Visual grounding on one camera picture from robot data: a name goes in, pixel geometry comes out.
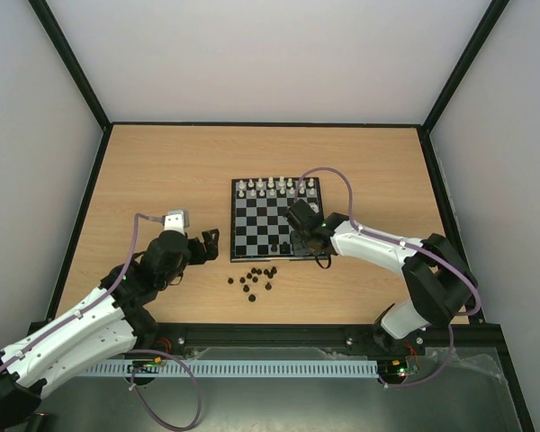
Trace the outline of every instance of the black wire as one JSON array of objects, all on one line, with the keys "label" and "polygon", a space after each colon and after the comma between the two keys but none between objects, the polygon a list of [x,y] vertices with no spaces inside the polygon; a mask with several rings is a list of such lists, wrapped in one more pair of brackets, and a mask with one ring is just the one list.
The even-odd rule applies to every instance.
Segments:
[{"label": "black wire", "polygon": [[314,260],[316,261],[316,264],[318,264],[318,267],[323,268],[324,270],[328,270],[332,267],[332,255],[328,255],[328,265],[326,266],[321,264],[320,260],[318,259],[318,255],[314,256]]}]

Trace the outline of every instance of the metal frame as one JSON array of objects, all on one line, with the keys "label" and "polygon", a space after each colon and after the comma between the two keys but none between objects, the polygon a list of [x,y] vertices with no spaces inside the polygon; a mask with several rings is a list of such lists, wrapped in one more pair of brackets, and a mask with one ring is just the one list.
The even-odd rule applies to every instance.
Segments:
[{"label": "metal frame", "polygon": [[[116,121],[111,122],[104,112],[104,108],[98,101],[93,88],[90,86],[83,69],[80,67],[68,40],[60,29],[54,14],[50,10],[46,0],[28,0],[32,9],[38,16],[44,30],[49,35],[58,54],[64,61],[68,72],[76,82],[92,114],[103,130],[103,137],[94,161],[94,166],[86,186],[83,201],[80,205],[76,224],[72,231],[67,253],[60,269],[59,277],[48,308],[46,320],[52,320],[56,316],[64,285],[68,278],[68,272],[74,257],[77,242],[80,237],[88,206],[92,199],[96,180],[102,163],[104,153],[108,146],[114,124],[138,124],[138,125],[177,125],[177,126],[248,126],[248,127],[306,127],[306,128],[414,128],[418,132],[420,146],[426,161],[428,176],[436,197],[436,205],[444,226],[444,231],[454,247],[466,259],[464,246],[460,238],[450,198],[447,194],[444,179],[437,163],[437,157],[430,140],[430,132],[436,126],[440,116],[447,107],[456,89],[464,79],[464,76],[474,59],[480,52],[482,45],[487,40],[496,22],[502,15],[509,0],[492,0],[487,11],[482,17],[478,27],[469,40],[462,56],[458,60],[454,70],[445,83],[443,90],[436,99],[424,124],[391,124],[391,123],[266,123],[266,122],[217,122],[217,121]],[[473,299],[466,304],[473,306]],[[524,431],[534,430],[532,420],[528,414],[527,405],[520,390],[518,378],[509,356],[508,347],[500,326],[486,324],[482,312],[470,317],[469,325],[454,325],[454,338],[457,347],[495,347],[498,351],[502,369],[508,379],[508,386],[517,410],[520,424]],[[40,323],[33,323],[31,329],[36,329]],[[209,324],[161,324],[161,333],[168,335],[171,340],[184,341],[184,346],[175,348],[179,354],[194,347],[324,347],[336,349],[338,352],[348,355],[368,354],[374,358],[384,359],[387,355],[373,351],[371,346],[360,343],[364,334],[372,331],[371,325],[363,326],[277,326],[277,325],[209,325]],[[444,329],[429,328],[423,335],[425,345],[441,347],[448,345],[449,336]],[[357,343],[349,345],[348,338]]]}]

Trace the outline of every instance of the wooden table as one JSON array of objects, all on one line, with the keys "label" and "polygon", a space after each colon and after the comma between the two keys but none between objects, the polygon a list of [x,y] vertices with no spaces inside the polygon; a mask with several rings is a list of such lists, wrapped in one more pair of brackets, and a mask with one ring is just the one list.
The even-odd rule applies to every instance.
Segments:
[{"label": "wooden table", "polygon": [[[238,280],[252,264],[230,262],[230,179],[299,176],[336,167],[355,190],[355,217],[408,237],[442,233],[428,171],[414,129],[230,126],[114,126],[70,268],[58,315],[124,262],[133,215],[190,212],[188,233],[220,229],[220,256],[186,268],[184,280],[147,305],[160,322],[334,324],[372,323],[407,298],[404,282],[380,267],[334,257],[275,262],[273,289],[252,283],[249,302]],[[343,182],[318,173],[326,215],[347,213]],[[136,250],[161,227],[142,221]]]}]

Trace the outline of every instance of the robotic arm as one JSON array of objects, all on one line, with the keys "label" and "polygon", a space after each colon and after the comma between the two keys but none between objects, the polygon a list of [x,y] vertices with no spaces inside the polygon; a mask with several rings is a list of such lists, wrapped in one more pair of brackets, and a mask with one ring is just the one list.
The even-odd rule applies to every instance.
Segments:
[{"label": "robotic arm", "polygon": [[[73,376],[104,359],[133,348],[150,347],[158,324],[144,305],[156,299],[186,266],[201,265],[218,256],[219,231],[213,229],[189,239],[186,211],[171,211],[164,231],[148,245],[139,263],[132,259],[115,291],[104,296],[123,265],[116,266],[79,304],[37,332],[0,350],[0,367],[17,357],[0,374],[0,428],[21,423],[41,400]],[[87,313],[84,308],[99,301]],[[72,316],[64,325],[29,351],[33,340]]]},{"label": "robotic arm", "polygon": [[[316,254],[356,257],[401,275],[410,299],[393,304],[374,323],[375,343],[390,351],[397,339],[432,324],[445,327],[470,298],[458,277],[407,243],[431,251],[476,281],[466,263],[448,240],[437,234],[427,239],[401,238],[374,229],[365,235],[347,216],[332,213],[326,219],[304,200],[295,202],[285,214],[306,248]],[[87,367],[133,348],[150,347],[158,324],[144,305],[156,299],[174,280],[182,278],[186,266],[201,265],[218,256],[217,229],[189,239],[185,211],[171,211],[164,231],[150,242],[146,252],[136,254],[126,274],[110,295],[123,265],[116,266],[78,305],[25,339],[0,350],[0,428],[16,425],[32,414],[41,399]],[[139,263],[135,258],[141,255]],[[85,308],[93,305],[87,313]],[[63,327],[60,323],[71,319]],[[45,332],[60,327],[38,345],[29,344]]]},{"label": "robotic arm", "polygon": [[[402,238],[366,229],[373,234],[368,236],[355,229],[347,216],[332,213],[324,219],[304,200],[295,202],[284,216],[314,253],[356,257],[387,268],[405,279],[410,299],[393,304],[375,323],[382,329],[375,341],[386,350],[393,339],[405,338],[429,324],[447,326],[471,295],[460,279],[427,256],[405,248],[407,243],[433,252],[476,284],[468,265],[450,242],[438,234],[427,239]],[[379,238],[396,240],[396,244]]]}]

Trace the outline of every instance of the gray floor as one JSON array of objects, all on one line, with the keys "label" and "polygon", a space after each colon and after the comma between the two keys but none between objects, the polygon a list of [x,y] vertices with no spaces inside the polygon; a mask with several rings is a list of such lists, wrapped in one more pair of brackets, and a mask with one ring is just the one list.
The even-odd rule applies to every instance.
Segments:
[{"label": "gray floor", "polygon": [[[204,411],[195,430],[519,431],[508,386],[496,375],[492,356],[468,355],[435,381],[401,390],[356,379],[201,379]],[[168,422],[184,426],[194,416],[189,380],[155,380],[142,391]],[[75,378],[40,409],[55,415],[48,431],[164,430],[122,378]]]}]

